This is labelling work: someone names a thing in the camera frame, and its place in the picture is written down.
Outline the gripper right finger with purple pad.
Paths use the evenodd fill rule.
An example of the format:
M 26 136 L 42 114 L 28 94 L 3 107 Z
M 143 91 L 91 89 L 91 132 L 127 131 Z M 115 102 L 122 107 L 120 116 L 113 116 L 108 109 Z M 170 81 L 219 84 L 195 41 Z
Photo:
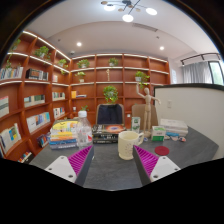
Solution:
M 180 170 L 167 156 L 158 157 L 136 145 L 133 157 L 143 186 Z

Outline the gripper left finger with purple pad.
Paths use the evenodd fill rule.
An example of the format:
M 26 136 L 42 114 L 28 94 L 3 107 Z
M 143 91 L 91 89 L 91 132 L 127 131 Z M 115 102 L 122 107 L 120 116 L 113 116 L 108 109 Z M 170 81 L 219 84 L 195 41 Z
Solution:
M 93 157 L 94 146 L 91 145 L 68 157 L 59 156 L 46 168 L 46 171 L 83 186 Z

